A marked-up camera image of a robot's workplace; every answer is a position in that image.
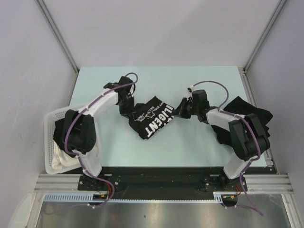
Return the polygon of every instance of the light blue tabletop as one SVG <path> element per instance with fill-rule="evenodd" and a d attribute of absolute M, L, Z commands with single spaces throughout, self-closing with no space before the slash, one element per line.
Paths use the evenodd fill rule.
<path fill-rule="evenodd" d="M 129 72 L 137 73 L 135 103 L 146 103 L 154 96 L 176 108 L 187 87 L 203 80 L 214 80 L 229 90 L 229 100 L 240 96 L 247 100 L 236 66 L 168 66 L 168 67 L 82 67 L 73 92 L 71 106 L 86 104 L 96 98 L 108 82 L 118 82 Z M 211 106 L 225 100 L 219 85 L 201 84 Z M 217 142 L 210 125 L 194 116 L 189 120 L 174 118 L 149 140 L 141 139 L 119 115 L 118 106 L 99 118 L 102 143 L 102 165 L 112 167 L 215 167 L 225 166 L 233 150 Z M 252 164 L 265 167 L 262 156 Z"/>

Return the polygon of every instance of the white plastic basket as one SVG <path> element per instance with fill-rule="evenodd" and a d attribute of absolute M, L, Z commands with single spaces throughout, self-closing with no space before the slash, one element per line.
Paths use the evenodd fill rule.
<path fill-rule="evenodd" d="M 53 112 L 50 112 L 45 117 L 44 120 L 44 154 L 45 155 L 44 156 L 45 156 L 46 171 L 48 174 L 63 173 L 80 167 L 80 164 L 77 164 L 69 167 L 64 167 L 60 170 L 55 170 L 52 167 L 52 161 L 54 157 L 53 135 L 55 131 L 55 121 L 63 119 L 66 115 L 66 112 L 69 109 L 77 110 L 81 107 L 83 107 L 83 105 L 60 108 Z"/>

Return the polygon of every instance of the robotic arm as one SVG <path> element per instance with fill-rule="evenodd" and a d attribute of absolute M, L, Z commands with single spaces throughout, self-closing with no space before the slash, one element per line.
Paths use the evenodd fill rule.
<path fill-rule="evenodd" d="M 249 162 L 258 155 L 256 143 L 239 117 L 244 118 L 249 123 L 261 153 L 269 149 L 268 137 L 258 117 L 255 114 L 247 116 L 227 114 L 217 107 L 210 107 L 205 90 L 192 91 L 190 88 L 188 90 L 190 96 L 183 98 L 181 104 L 172 114 L 184 119 L 189 119 L 192 115 L 196 115 L 200 122 L 215 125 L 230 132 L 232 148 L 235 154 L 223 169 L 221 184 L 226 185 L 236 181 Z"/>
<path fill-rule="evenodd" d="M 61 140 L 68 154 L 79 156 L 85 174 L 98 176 L 102 169 L 98 117 L 113 105 L 119 106 L 122 116 L 128 115 L 134 108 L 135 83 L 123 76 L 118 83 L 106 84 L 88 106 L 66 112 Z"/>

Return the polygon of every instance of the black t-shirt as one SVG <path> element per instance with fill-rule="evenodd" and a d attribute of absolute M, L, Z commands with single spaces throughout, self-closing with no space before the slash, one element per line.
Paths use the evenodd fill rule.
<path fill-rule="evenodd" d="M 173 107 L 154 97 L 145 104 L 136 104 L 129 116 L 129 125 L 142 139 L 149 139 L 173 119 L 173 110 Z"/>

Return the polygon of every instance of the white cloth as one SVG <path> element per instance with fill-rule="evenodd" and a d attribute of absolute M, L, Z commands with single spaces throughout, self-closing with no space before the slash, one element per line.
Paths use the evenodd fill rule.
<path fill-rule="evenodd" d="M 57 143 L 54 141 L 54 157 L 52 161 L 52 167 L 54 170 L 61 170 L 65 167 L 79 164 L 77 157 L 70 157 L 64 151 L 62 151 Z"/>

